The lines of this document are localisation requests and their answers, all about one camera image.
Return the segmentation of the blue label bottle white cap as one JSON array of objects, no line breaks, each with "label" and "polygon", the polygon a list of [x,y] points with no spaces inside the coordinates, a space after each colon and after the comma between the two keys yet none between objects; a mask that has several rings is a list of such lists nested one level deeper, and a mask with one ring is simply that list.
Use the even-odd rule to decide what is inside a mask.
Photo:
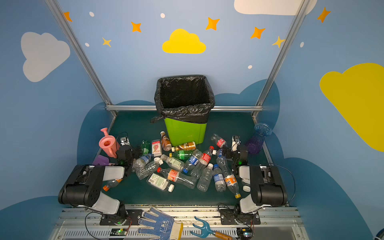
[{"label": "blue label bottle white cap", "polygon": [[227,151],[223,149],[213,150],[213,155],[218,158],[227,158]]}]

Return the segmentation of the blue label water bottle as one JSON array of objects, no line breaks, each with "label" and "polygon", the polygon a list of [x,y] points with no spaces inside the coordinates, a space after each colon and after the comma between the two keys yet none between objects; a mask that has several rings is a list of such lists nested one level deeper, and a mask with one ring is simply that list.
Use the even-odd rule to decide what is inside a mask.
[{"label": "blue label water bottle", "polygon": [[223,172],[218,164],[214,165],[213,168],[213,179],[215,182],[215,188],[217,192],[224,192],[226,190],[226,183],[224,181]]}]

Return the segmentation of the clear water bottle white cap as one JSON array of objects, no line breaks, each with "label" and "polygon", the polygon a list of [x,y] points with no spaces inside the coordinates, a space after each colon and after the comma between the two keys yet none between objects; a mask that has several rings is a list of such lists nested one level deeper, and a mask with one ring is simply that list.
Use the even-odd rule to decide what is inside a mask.
[{"label": "clear water bottle white cap", "polygon": [[206,168],[204,168],[202,175],[198,181],[197,188],[202,192],[206,192],[209,188],[211,179],[213,177],[213,164],[208,164]]}]

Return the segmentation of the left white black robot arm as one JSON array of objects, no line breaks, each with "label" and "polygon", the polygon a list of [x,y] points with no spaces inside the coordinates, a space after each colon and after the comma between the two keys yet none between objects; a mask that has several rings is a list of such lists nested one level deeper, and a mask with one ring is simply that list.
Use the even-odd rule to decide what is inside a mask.
[{"label": "left white black robot arm", "polygon": [[116,166],[77,165],[66,180],[58,195],[58,202],[73,207],[86,207],[102,215],[125,218],[124,204],[104,194],[103,183],[123,180],[133,169],[134,160],[142,154],[140,147],[129,145],[118,150]]}]

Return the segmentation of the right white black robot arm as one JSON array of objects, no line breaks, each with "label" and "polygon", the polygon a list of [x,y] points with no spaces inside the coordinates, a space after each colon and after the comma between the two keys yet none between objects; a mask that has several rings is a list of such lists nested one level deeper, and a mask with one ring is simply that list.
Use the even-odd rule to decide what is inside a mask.
[{"label": "right white black robot arm", "polygon": [[228,184],[237,183],[240,211],[253,214],[265,207],[282,207],[288,203],[288,194],[278,166],[263,162],[257,155],[249,153],[244,145],[236,150],[225,149],[224,155],[230,161],[231,177],[225,178]]}]

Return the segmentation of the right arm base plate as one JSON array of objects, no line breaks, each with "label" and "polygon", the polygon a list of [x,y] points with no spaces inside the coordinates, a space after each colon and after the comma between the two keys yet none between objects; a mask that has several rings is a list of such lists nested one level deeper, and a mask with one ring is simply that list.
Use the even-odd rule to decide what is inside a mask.
[{"label": "right arm base plate", "polygon": [[241,214],[235,213],[231,209],[219,209],[220,220],[222,225],[260,225],[261,220],[258,214]]}]

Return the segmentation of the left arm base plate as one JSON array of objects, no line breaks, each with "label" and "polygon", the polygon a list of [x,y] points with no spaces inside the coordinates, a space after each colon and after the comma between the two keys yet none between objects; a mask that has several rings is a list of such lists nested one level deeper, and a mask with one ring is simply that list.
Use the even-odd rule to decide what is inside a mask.
[{"label": "left arm base plate", "polygon": [[102,215],[100,226],[138,226],[139,219],[143,216],[141,209],[126,209],[126,213],[115,215]]}]

